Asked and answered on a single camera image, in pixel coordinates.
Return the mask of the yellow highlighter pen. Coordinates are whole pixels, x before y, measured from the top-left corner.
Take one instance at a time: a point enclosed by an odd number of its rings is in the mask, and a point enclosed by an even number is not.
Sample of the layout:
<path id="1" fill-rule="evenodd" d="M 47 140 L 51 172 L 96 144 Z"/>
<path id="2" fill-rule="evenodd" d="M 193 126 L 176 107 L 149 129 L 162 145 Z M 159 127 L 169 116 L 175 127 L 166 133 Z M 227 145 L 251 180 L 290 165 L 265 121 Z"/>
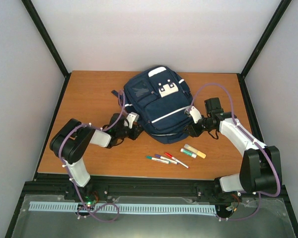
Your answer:
<path id="1" fill-rule="evenodd" d="M 205 153 L 199 151 L 198 149 L 196 149 L 196 148 L 194 148 L 194 147 L 192 147 L 192 146 L 190 146 L 190 145 L 188 145 L 188 144 L 185 144 L 185 145 L 184 145 L 184 148 L 185 148 L 186 150 L 188 150 L 188 151 L 190 151 L 190 152 L 196 154 L 197 156 L 203 158 L 203 159 L 206 158 L 206 154 L 205 154 Z"/>

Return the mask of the navy blue student backpack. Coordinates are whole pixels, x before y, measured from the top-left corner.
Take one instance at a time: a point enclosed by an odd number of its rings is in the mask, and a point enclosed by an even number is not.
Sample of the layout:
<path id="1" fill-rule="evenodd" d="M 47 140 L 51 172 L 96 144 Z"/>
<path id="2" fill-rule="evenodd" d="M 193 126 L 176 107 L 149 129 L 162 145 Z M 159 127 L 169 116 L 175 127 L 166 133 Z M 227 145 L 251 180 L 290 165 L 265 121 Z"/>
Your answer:
<path id="1" fill-rule="evenodd" d="M 124 85 L 125 110 L 139 115 L 137 123 L 162 144 L 188 137 L 185 127 L 193 120 L 185 111 L 193 96 L 188 84 L 167 66 L 149 68 Z"/>

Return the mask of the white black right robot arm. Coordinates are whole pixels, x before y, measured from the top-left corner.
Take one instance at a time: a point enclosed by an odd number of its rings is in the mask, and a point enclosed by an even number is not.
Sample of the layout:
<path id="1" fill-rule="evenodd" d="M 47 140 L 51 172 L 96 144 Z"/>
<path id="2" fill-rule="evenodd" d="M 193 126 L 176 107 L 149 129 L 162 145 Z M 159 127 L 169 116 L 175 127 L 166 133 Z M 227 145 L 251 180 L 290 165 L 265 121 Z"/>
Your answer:
<path id="1" fill-rule="evenodd" d="M 261 193 L 277 197 L 281 192 L 280 152 L 275 146 L 267 146 L 257 140 L 240 123 L 234 111 L 225 112 L 219 98 L 205 100 L 207 115 L 190 105 L 185 114 L 192 123 L 184 131 L 191 137 L 203 132 L 215 131 L 225 136 L 242 156 L 240 172 L 216 179 L 223 192 Z"/>

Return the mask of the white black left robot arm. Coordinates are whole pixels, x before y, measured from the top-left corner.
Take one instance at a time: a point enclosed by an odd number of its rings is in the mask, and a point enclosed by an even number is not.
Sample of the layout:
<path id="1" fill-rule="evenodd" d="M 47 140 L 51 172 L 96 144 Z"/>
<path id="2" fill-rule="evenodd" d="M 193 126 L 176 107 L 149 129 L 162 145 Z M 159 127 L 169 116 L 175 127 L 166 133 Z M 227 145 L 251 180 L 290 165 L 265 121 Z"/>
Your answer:
<path id="1" fill-rule="evenodd" d="M 94 187 L 87 172 L 83 155 L 90 144 L 111 149 L 124 142 L 125 138 L 135 140 L 143 128 L 136 122 L 139 115 L 129 113 L 127 116 L 114 114 L 110 123 L 100 129 L 91 124 L 83 124 L 70 119 L 50 142 L 50 150 L 60 158 L 67 170 L 70 181 L 77 186 L 76 194 L 81 199 L 94 196 Z"/>

